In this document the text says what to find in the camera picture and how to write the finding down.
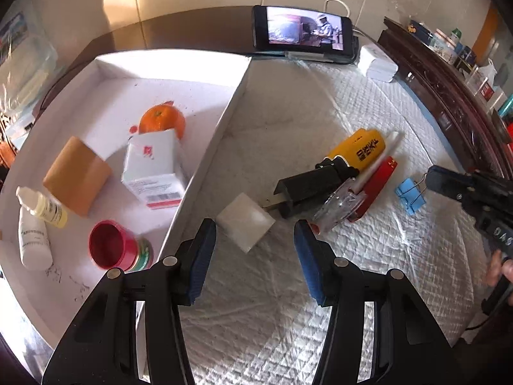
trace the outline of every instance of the smartphone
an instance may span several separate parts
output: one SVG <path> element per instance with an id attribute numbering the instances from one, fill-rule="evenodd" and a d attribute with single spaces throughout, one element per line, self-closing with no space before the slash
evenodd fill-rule
<path id="1" fill-rule="evenodd" d="M 253 43 L 258 51 L 313 52 L 352 56 L 348 17 L 293 7 L 253 7 Z"/>

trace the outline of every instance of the barcode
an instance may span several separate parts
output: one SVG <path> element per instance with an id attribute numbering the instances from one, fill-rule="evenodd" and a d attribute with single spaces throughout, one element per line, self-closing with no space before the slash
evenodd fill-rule
<path id="1" fill-rule="evenodd" d="M 157 194 L 157 195 L 148 195 L 147 199 L 150 203 L 154 201 L 167 201 L 167 200 L 178 200 L 180 198 L 180 194 L 177 192 L 171 192 L 169 194 Z"/>

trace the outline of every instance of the phone screen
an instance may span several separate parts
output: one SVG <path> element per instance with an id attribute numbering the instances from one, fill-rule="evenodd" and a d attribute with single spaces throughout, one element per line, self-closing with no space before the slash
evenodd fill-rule
<path id="1" fill-rule="evenodd" d="M 342 18 L 300 8 L 267 7 L 269 43 L 344 50 Z"/>

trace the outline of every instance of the white sponge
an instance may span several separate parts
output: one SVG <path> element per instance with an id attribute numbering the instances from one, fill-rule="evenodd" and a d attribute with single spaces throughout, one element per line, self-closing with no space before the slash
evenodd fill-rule
<path id="1" fill-rule="evenodd" d="M 241 193 L 215 218 L 223 229 L 245 253 L 267 233 L 274 219 L 245 193 Z"/>

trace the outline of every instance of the red label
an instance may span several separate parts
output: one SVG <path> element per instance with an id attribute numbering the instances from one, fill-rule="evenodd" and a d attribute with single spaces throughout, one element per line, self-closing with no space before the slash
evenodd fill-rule
<path id="1" fill-rule="evenodd" d="M 145 146 L 145 147 L 143 147 L 143 155 L 145 157 L 153 159 L 153 146 Z"/>
<path id="2" fill-rule="evenodd" d="M 167 208 L 167 207 L 175 207 L 175 206 L 179 205 L 180 202 L 181 202 L 181 199 L 160 201 L 160 203 L 150 203 L 150 204 L 147 204 L 147 206 L 150 208 Z"/>
<path id="3" fill-rule="evenodd" d="M 488 85 L 488 82 L 481 88 L 481 94 L 486 101 L 490 101 L 490 98 L 493 96 L 493 89 Z"/>

